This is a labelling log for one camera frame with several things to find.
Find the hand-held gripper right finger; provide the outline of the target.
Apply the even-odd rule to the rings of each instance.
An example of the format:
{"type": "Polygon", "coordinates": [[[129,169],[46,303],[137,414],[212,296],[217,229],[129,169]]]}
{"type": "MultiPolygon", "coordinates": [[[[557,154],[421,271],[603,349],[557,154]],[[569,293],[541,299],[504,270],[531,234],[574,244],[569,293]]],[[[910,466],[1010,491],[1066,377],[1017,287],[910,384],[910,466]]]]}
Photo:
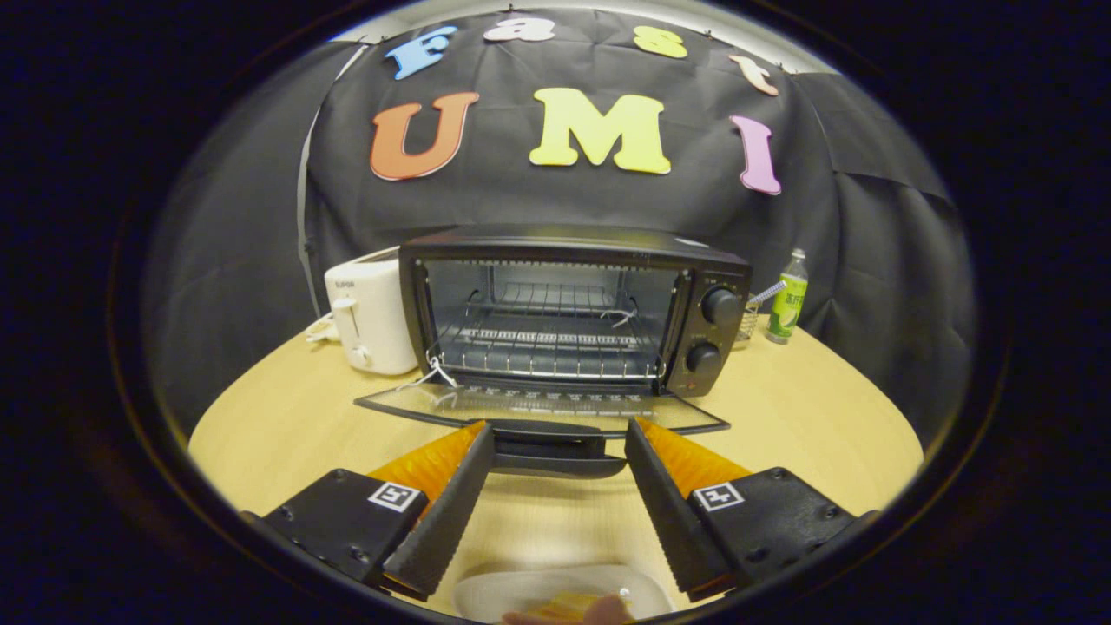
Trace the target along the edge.
{"type": "Polygon", "coordinates": [[[854,540],[854,515],[785,467],[748,470],[645,419],[624,438],[628,467],[667,564],[691,601],[747,589],[854,540]]]}

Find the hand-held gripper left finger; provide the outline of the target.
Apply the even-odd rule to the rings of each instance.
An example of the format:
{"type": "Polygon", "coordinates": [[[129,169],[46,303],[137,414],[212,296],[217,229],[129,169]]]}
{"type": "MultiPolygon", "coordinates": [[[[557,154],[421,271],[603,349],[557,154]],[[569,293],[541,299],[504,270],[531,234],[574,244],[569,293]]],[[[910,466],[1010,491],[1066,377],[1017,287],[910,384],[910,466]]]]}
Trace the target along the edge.
{"type": "Polygon", "coordinates": [[[493,458],[496,432],[476,422],[368,475],[326,472],[270,513],[243,518],[362,585],[424,601],[456,556],[493,458]]]}

